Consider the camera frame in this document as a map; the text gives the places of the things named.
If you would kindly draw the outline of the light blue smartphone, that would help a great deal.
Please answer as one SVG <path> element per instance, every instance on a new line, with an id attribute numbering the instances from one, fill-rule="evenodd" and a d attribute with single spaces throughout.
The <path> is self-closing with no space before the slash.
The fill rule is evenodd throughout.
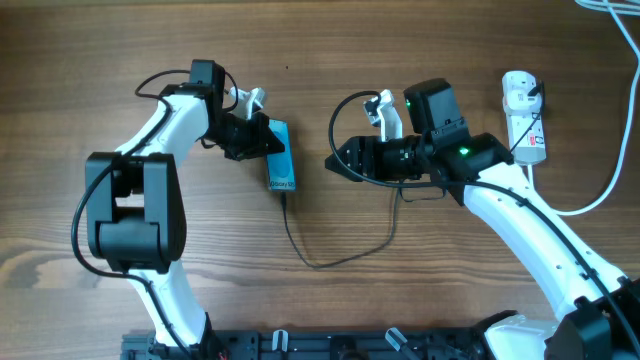
<path id="1" fill-rule="evenodd" d="M 284 121 L 271 119 L 269 128 L 284 145 L 283 152 L 270 154 L 266 157 L 269 189 L 271 191 L 293 192 L 296 190 L 296 179 L 288 125 Z"/>

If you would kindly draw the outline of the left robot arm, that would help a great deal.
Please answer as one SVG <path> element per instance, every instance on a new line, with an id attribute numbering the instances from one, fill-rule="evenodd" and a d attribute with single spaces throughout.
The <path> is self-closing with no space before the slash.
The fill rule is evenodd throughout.
<path id="1" fill-rule="evenodd" d="M 213 60 L 194 60 L 185 73 L 186 81 L 148 96 L 157 109 L 129 141 L 89 156 L 71 244 L 89 272 L 134 287 L 155 326 L 145 355 L 224 359 L 228 351 L 181 261 L 187 222 L 178 169 L 196 143 L 234 161 L 278 154 L 285 145 L 262 111 L 263 89 L 227 87 L 230 74 Z"/>

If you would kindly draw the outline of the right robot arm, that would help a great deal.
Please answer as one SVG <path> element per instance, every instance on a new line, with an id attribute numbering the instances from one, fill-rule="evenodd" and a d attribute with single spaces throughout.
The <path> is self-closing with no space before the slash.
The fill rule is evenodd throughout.
<path id="1" fill-rule="evenodd" d="M 505 311 L 468 329 L 470 359 L 635 359 L 639 284 L 607 262 L 548 206 L 493 135 L 472 135 L 442 78 L 404 91 L 410 136 L 355 136 L 333 145 L 328 170 L 398 190 L 438 187 L 483 220 L 541 288 L 554 320 Z"/>

